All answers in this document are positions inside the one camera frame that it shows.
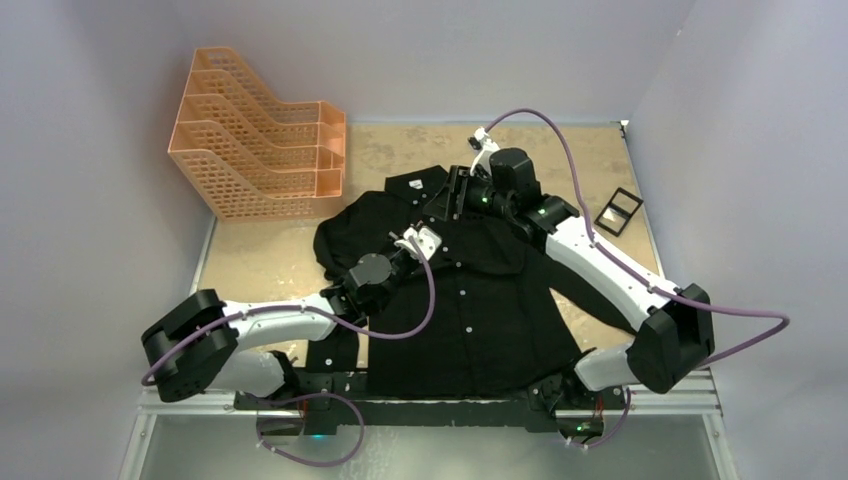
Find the black button-up shirt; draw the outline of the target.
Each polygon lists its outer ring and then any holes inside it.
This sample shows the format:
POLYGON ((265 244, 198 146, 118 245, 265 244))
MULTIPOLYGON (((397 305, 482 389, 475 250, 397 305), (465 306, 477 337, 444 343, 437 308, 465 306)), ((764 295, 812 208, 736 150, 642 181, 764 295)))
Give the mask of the black button-up shirt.
MULTIPOLYGON (((436 287, 429 325, 406 340, 368 343, 367 389, 379 396, 498 395, 559 372, 580 354, 555 302, 563 295, 599 321, 630 325, 574 272, 480 215, 429 226, 442 238, 430 265, 436 287)), ((407 277, 372 317, 379 332, 402 333, 424 317, 425 273, 407 277)))

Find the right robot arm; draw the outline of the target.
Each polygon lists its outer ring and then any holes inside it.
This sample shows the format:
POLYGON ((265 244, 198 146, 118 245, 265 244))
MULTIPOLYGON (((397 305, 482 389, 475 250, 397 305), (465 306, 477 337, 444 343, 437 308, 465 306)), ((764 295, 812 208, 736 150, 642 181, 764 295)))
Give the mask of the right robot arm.
POLYGON ((573 271, 623 315, 632 342, 574 360, 561 381, 564 399, 584 407, 608 387, 640 384, 665 394, 715 349, 709 301, 698 285, 684 289, 656 277, 596 234, 564 199, 546 194, 532 160, 519 148, 480 153, 473 167, 453 166, 424 206, 428 217, 472 214, 505 221, 521 240, 573 271))

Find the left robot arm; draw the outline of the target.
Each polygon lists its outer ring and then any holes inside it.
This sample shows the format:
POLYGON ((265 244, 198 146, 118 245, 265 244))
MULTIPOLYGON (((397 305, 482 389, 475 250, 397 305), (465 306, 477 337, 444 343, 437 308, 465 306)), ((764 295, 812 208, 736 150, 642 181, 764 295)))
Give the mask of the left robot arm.
POLYGON ((287 408, 297 399, 298 382, 264 346, 322 341, 337 329, 390 341, 421 333, 435 313, 436 287, 429 261, 441 243, 431 228, 411 226, 394 237, 391 254, 367 254, 341 280, 298 300, 228 302, 213 289, 198 290, 142 334, 149 367, 141 383, 156 387, 165 403, 213 388, 259 395, 272 408, 287 408), (428 285, 423 319, 402 333, 368 326, 417 268, 423 269, 428 285))

